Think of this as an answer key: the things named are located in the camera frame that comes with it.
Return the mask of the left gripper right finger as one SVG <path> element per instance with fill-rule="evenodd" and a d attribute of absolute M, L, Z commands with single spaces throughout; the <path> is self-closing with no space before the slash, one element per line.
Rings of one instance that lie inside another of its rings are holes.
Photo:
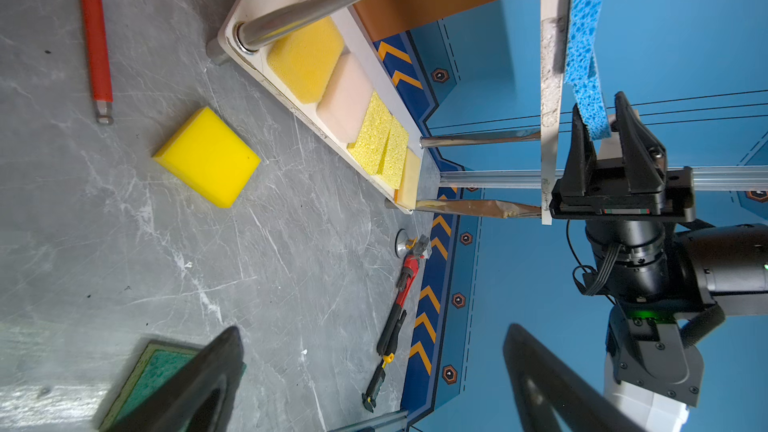
<path fill-rule="evenodd" d="M 525 431 L 641 429 L 521 325 L 510 325 L 503 356 Z"/>

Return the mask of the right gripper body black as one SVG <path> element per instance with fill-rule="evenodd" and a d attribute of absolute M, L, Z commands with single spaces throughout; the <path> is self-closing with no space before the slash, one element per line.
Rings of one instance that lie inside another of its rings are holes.
<path fill-rule="evenodd" d="M 606 296 L 631 318 L 690 318 L 715 304 L 694 270 L 676 227 L 695 221 L 693 170 L 658 172 L 633 191 L 621 164 L 569 164 L 554 186 L 550 211 L 581 220 L 595 263 L 576 283 Z"/>

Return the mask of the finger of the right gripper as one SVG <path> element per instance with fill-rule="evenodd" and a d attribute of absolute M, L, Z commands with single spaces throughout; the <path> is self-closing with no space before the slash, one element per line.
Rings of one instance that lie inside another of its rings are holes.
<path fill-rule="evenodd" d="M 560 179 L 562 195 L 586 195 L 596 165 L 596 152 L 578 105 L 572 111 L 571 142 Z"/>
<path fill-rule="evenodd" d="M 629 191 L 663 191 L 667 174 L 666 149 L 642 123 L 623 91 L 615 95 L 615 116 Z"/>

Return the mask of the cream yellow sponge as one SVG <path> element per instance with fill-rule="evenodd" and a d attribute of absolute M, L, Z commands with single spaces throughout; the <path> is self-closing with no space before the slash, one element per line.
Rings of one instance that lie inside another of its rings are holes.
<path fill-rule="evenodd" d="M 394 195 L 397 205 L 409 210 L 413 210 L 416 207 L 420 171 L 421 159 L 412 150 L 408 149 L 401 183 Z"/>

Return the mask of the yellow porous sponge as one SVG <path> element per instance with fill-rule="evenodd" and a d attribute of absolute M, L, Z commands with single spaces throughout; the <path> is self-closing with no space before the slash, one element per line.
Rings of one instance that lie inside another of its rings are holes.
<path fill-rule="evenodd" d="M 378 173 L 392 119 L 378 93 L 373 92 L 358 137 L 347 146 L 350 155 L 369 175 Z"/>
<path fill-rule="evenodd" d="M 377 175 L 392 189 L 401 184 L 407 151 L 409 134 L 405 127 L 392 118 L 390 129 Z"/>

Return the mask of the blue sponge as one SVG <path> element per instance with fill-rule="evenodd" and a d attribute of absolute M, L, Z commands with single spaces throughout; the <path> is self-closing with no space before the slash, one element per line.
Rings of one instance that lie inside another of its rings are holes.
<path fill-rule="evenodd" d="M 570 0 L 564 81 L 572 86 L 589 136 L 611 135 L 594 52 L 603 0 Z"/>

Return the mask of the small thick yellow sponge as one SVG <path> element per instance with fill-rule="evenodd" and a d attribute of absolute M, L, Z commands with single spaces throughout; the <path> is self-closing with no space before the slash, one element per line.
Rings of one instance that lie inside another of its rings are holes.
<path fill-rule="evenodd" d="M 209 107 L 193 113 L 153 160 L 219 208 L 232 207 L 261 162 Z"/>

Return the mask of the pale pink sponge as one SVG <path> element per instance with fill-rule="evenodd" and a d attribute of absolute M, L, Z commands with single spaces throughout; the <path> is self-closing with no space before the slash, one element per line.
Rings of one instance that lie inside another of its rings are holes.
<path fill-rule="evenodd" d="M 329 80 L 316 113 L 330 134 L 341 143 L 356 141 L 374 88 L 357 57 L 343 55 Z"/>

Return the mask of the long yellow foam sponge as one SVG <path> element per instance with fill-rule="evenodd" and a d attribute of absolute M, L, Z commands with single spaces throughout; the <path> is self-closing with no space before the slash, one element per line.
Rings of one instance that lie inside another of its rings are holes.
<path fill-rule="evenodd" d="M 326 17 L 276 41 L 267 63 L 300 103 L 317 103 L 344 47 L 334 21 Z"/>

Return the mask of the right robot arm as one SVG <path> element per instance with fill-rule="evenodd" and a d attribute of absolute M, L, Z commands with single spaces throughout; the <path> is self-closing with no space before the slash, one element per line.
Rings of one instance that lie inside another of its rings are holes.
<path fill-rule="evenodd" d="M 612 303 L 605 398 L 647 431 L 678 431 L 701 395 L 699 342 L 728 317 L 767 312 L 767 228 L 699 220 L 692 170 L 668 167 L 624 94 L 615 111 L 616 158 L 598 156 L 585 113 L 573 112 L 549 210 L 584 222 L 594 261 L 578 263 L 573 281 Z"/>

